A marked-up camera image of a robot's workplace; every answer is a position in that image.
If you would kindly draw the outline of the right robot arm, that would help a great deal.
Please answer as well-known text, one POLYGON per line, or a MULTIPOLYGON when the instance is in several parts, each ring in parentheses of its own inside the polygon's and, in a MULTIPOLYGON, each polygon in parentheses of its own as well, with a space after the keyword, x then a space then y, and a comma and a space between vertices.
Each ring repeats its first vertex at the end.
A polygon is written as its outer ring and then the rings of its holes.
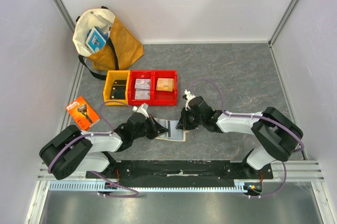
POLYGON ((303 150, 302 130, 273 107, 258 113, 232 113, 212 109, 201 96, 185 96, 186 104, 176 125, 184 131, 203 126, 215 133, 254 135, 261 146, 252 150, 241 165, 246 178, 254 178, 273 161, 287 162, 297 146, 303 150))

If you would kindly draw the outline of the beige leather card holder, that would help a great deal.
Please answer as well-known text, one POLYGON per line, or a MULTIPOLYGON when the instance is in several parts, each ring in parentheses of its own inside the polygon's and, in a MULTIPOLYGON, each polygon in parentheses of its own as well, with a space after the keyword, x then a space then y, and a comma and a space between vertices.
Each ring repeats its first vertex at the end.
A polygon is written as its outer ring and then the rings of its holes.
POLYGON ((178 124, 178 120, 165 120, 155 118, 156 122, 158 122, 161 126, 166 127, 168 132, 156 137, 157 140, 165 140, 165 141, 175 141, 175 142, 185 142, 186 135, 189 131, 184 131, 181 129, 176 129, 178 124))

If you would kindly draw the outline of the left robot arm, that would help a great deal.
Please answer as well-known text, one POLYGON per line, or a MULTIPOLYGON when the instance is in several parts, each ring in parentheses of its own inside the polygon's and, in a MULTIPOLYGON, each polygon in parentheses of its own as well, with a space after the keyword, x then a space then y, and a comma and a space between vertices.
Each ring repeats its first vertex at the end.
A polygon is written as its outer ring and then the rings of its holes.
POLYGON ((105 178, 115 174, 115 160, 111 152, 122 152, 136 139, 150 140, 169 132, 152 115, 134 112, 113 132, 87 132, 70 125, 42 147, 39 157, 48 173, 57 180, 69 177, 78 170, 98 171, 105 178))

